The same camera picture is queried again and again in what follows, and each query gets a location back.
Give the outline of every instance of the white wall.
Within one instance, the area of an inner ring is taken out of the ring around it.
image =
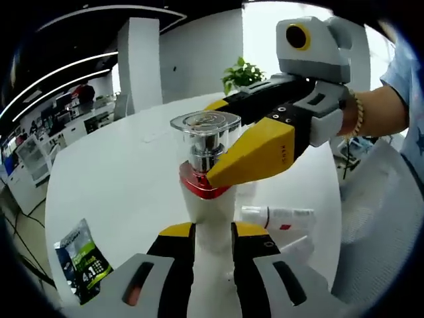
[[[240,9],[210,15],[161,35],[164,103],[223,91],[223,71],[234,65],[242,52]]]
[[[107,94],[106,95],[110,95],[113,94],[113,75],[112,75],[112,71],[110,71],[109,73],[106,74],[105,76],[105,87],[107,90]]]
[[[118,32],[122,94],[135,112],[162,104],[159,64],[159,20],[130,18]]]

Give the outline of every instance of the white round table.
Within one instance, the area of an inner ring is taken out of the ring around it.
[[[136,253],[145,253],[162,229],[189,220],[169,121],[222,97],[222,93],[204,95],[141,111],[58,154],[48,185],[46,243],[63,305],[78,304],[78,300],[66,283],[53,245],[81,219],[87,219],[96,245],[113,268]],[[238,190],[243,193],[246,187]],[[255,188],[250,202],[240,195],[237,205],[315,210],[315,252],[309,265],[331,288],[341,244],[341,201],[329,145],[309,147],[288,171],[257,182]],[[273,239],[281,247],[296,237],[282,233]]]

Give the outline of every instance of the clear plastic lid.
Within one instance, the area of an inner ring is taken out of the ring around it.
[[[179,160],[199,173],[208,172],[240,136],[241,118],[221,111],[197,111],[176,117]]]

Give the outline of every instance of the green leaves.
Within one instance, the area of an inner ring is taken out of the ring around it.
[[[244,59],[241,56],[237,60],[237,65],[240,67],[244,66]]]
[[[231,91],[231,87],[233,86],[233,83],[231,83],[230,81],[228,81],[225,85],[224,85],[224,93],[225,95],[228,95]]]
[[[221,80],[225,95],[228,95],[233,87],[248,86],[265,79],[264,72],[256,65],[246,63],[242,57],[237,59],[232,68],[225,69],[224,74],[225,77]]]

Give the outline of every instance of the yellow camera ring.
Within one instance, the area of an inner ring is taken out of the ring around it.
[[[296,50],[305,51],[311,46],[311,34],[300,23],[292,23],[287,27],[286,39]]]

